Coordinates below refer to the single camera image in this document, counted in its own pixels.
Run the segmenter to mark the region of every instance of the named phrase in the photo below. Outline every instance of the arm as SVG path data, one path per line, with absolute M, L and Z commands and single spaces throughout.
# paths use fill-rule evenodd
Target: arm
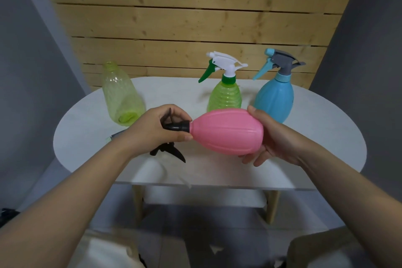
M 191 120 L 174 105 L 149 109 L 67 179 L 0 230 L 2 267 L 66 267 L 103 198 L 134 157 L 162 143 L 190 140 L 184 132 L 164 130 L 160 119 Z
M 264 125 L 258 153 L 246 155 L 259 166 L 271 157 L 299 165 L 369 252 L 379 267 L 402 262 L 402 204 L 372 184 L 314 141 L 249 106 L 249 113 Z

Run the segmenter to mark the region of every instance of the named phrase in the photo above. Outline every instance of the light blue nozzle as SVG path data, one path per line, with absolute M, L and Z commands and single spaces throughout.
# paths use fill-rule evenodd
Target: light blue nozzle
M 267 73 L 269 70 L 272 69 L 274 63 L 271 61 L 271 57 L 274 55 L 275 53 L 275 49 L 272 48 L 267 48 L 265 49 L 264 54 L 269 56 L 267 58 L 267 62 L 265 63 L 265 65 L 260 69 L 260 71 L 253 77 L 253 80 L 255 81 L 256 79 L 259 79 L 260 77 L 262 77 L 265 73 Z

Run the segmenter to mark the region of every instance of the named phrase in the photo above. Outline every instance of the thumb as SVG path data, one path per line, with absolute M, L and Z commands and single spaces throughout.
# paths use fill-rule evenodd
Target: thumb
M 254 106 L 249 105 L 247 107 L 247 111 L 253 116 L 253 118 L 256 118 L 265 127 L 269 127 L 277 123 L 269 114 L 260 109 L 256 109 Z
M 163 138 L 164 143 L 169 143 L 191 141 L 193 139 L 193 136 L 184 131 L 165 130 Z

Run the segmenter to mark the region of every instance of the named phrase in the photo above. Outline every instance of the forearm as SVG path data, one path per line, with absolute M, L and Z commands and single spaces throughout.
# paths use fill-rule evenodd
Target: forearm
M 130 158 L 111 142 L 0 231 L 7 267 L 64 267 Z M 24 256 L 18 254 L 24 250 Z
M 301 165 L 319 192 L 380 267 L 402 261 L 402 204 L 316 145 Z

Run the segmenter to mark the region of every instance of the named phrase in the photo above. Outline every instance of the tabletop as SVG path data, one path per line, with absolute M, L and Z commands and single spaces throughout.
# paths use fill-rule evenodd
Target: tabletop
M 132 79 L 146 108 L 173 103 L 193 118 L 206 112 L 209 95 L 219 79 L 180 77 L 138 77 Z M 267 80 L 237 80 L 243 103 L 253 102 Z M 294 86 L 294 106 L 284 124 L 321 144 L 357 171 L 366 160 L 366 144 L 356 124 L 340 108 L 304 88 Z M 63 116 L 53 138 L 59 162 L 73 172 L 107 143 L 107 138 L 123 130 L 108 115 L 102 89 L 77 102 Z M 186 158 L 185 177 L 194 186 L 245 189 L 315 189 L 298 166 L 269 159 L 260 167 L 244 165 L 238 157 L 210 151 L 196 141 L 176 143 Z M 139 185 L 178 185 L 183 183 L 166 172 L 155 157 L 144 154 L 133 159 L 116 180 Z

